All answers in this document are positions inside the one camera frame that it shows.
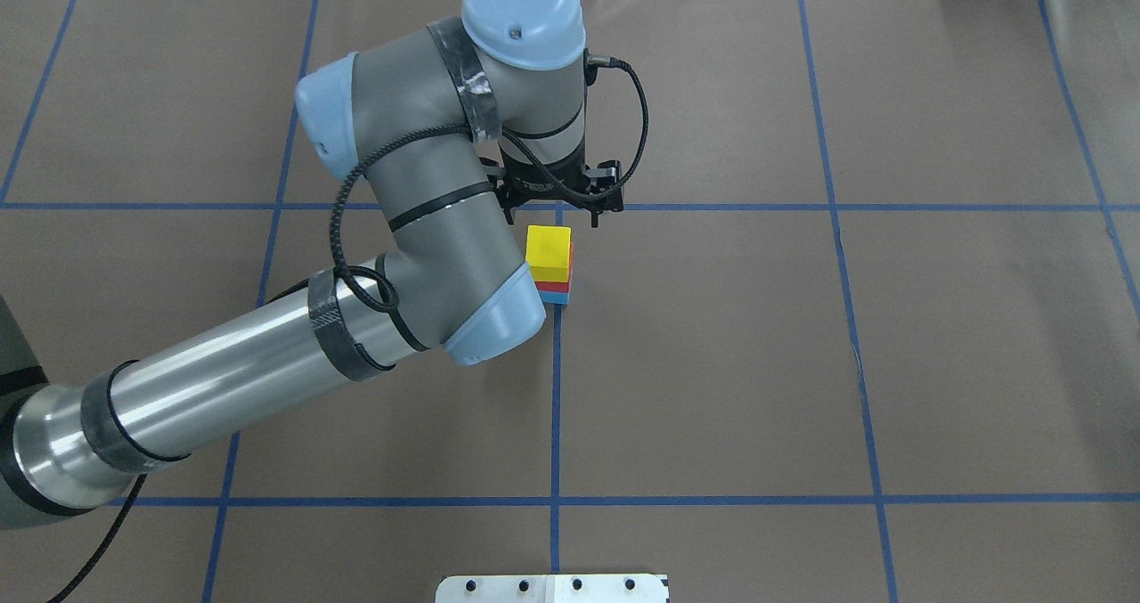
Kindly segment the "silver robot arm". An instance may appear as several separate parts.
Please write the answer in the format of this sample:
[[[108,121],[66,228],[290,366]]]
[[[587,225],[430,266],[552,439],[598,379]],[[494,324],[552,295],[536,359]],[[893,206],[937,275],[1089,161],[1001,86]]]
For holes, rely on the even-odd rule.
[[[327,264],[288,293],[81,388],[46,376],[3,305],[3,529],[81,518],[241,429],[440,350],[484,362],[546,312],[516,235],[530,199],[622,189],[583,164],[583,0],[459,14],[298,80],[298,127],[337,178]]]

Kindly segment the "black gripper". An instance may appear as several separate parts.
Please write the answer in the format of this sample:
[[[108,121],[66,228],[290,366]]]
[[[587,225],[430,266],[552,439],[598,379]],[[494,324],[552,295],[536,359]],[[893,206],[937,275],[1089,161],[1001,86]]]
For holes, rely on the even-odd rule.
[[[516,222],[516,209],[530,201],[563,201],[591,212],[591,226],[598,218],[624,210],[622,186],[618,184],[622,164],[616,160],[587,168],[581,156],[570,156],[546,170],[510,156],[484,161],[484,176],[492,185],[502,214],[508,225]]]

